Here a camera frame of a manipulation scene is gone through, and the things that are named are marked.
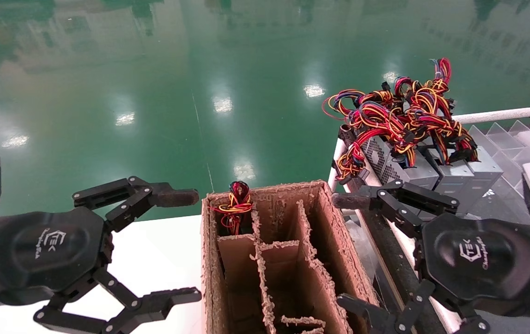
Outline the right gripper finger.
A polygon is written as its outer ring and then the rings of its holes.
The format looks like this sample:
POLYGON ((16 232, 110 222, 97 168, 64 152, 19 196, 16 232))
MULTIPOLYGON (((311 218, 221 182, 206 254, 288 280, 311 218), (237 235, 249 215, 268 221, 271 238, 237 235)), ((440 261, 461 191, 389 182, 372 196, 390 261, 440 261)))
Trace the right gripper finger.
POLYGON ((353 193, 335 193, 331 200, 339 209, 376 211, 409 238, 419 238, 423 224, 413 208, 439 216, 456 214, 459 207, 455 198, 403 180, 393 180, 383 186, 364 185, 353 193))

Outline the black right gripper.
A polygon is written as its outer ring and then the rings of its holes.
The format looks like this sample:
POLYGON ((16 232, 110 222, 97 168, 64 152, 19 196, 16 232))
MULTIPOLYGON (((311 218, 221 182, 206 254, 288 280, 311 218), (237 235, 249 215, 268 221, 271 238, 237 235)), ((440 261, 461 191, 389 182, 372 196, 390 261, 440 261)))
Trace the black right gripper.
POLYGON ((426 273, 400 313, 390 313, 343 293, 337 304, 368 322, 371 334, 410 334, 434 298, 462 317, 457 334, 488 334, 475 313, 479 298, 516 299, 530 285, 530 232, 522 224, 496 218, 471 220, 441 214, 420 231, 426 273))

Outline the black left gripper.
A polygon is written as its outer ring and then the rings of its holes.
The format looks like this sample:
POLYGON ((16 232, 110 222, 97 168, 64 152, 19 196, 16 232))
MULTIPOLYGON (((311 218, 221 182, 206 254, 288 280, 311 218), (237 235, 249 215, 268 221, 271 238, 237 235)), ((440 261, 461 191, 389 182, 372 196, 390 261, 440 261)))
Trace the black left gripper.
POLYGON ((144 323, 165 320, 174 306, 202 299, 196 287, 139 297, 103 268, 114 249, 110 231, 122 231, 155 206, 195 205, 196 189, 176 190, 167 182, 128 177, 75 192, 72 199, 76 208, 69 212, 0 217, 0 304, 50 299, 33 317, 44 328, 67 334, 131 334, 144 323), (105 220, 93 212, 112 204, 117 206, 105 220), (123 305, 118 315, 104 321, 63 311, 97 285, 123 305))

